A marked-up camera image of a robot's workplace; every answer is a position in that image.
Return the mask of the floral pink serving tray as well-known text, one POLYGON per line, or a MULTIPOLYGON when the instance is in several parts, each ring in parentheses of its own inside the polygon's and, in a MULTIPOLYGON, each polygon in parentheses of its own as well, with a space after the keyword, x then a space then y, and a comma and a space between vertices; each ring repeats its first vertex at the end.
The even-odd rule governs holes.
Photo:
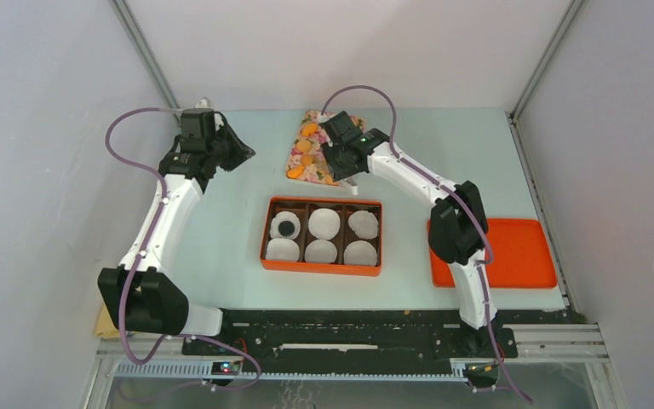
POLYGON ((307 182, 311 184, 316 184, 316 185, 322 185, 322 186, 328 186, 328 187, 340 187, 344 188, 348 191, 356 190, 357 189, 357 182, 352 178, 349 177, 346 180, 343 181, 336 181, 334 177, 330 173, 329 166, 327 165, 324 153, 322 151, 322 145, 325 143, 330 142, 330 138, 327 136, 326 132, 320 127, 319 125, 319 120, 326 118, 326 117, 331 117, 333 116, 333 112, 327 112, 326 114, 322 114, 319 110, 310 110, 306 111, 301 122, 299 129, 296 132, 296 136, 294 139, 294 142, 292 144, 292 148, 290 150, 290 156, 287 160, 287 163, 285 165, 285 175, 288 169, 294 168, 298 165, 301 165, 300 163, 300 157, 303 154, 311 154, 314 156, 314 163, 311 166, 305 167, 304 173, 301 175, 301 178, 299 180, 293 180, 292 181, 302 181, 302 182, 307 182), (316 123, 319 125, 319 130, 318 133, 315 133, 313 135, 310 135, 309 137, 302 137, 300 135, 301 128, 308 123, 316 123), (300 153, 295 149, 295 144, 297 143, 298 140, 300 139, 308 139, 312 142, 312 149, 310 150, 309 153, 300 153), (333 178, 335 182, 338 182, 337 186, 331 186, 327 185, 324 182, 324 178, 329 175, 333 178))

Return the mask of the black sandwich cookie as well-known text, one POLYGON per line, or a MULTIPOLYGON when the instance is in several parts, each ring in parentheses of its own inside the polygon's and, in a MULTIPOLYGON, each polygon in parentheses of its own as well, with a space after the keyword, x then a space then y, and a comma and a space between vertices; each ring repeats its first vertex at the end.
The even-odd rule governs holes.
POLYGON ((291 221, 282 221, 278 225, 278 232, 283 237, 291 237, 295 231, 295 224, 291 221))

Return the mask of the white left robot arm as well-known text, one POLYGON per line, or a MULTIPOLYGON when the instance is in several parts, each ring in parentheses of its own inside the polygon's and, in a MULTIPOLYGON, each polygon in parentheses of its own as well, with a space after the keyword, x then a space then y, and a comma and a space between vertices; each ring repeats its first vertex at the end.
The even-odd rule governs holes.
POLYGON ((180 130, 158 167, 125 158, 112 147, 116 126, 107 129, 107 151, 118 161, 157 179, 156 192, 133 244, 115 268, 103 268, 98 287, 112 323, 120 333, 202 336, 213 354, 226 354, 234 330, 222 324, 223 312, 190 301, 177 286, 173 264, 192 211, 218 170, 233 171, 255 154, 226 116, 209 108, 179 113, 180 130))

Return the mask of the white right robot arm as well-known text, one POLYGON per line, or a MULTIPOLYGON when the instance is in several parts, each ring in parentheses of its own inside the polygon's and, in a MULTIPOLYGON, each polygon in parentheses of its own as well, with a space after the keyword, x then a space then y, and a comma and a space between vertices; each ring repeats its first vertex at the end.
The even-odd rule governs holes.
POLYGON ((455 282, 464 350, 482 356, 496 337, 488 326, 495 318, 483 266, 493 252, 477 186, 455 183, 419 164, 378 129, 361 130, 346 112, 320 113, 318 125, 328 136, 321 147, 335 181, 367 173, 389 181, 427 206, 428 246, 448 264, 455 282))

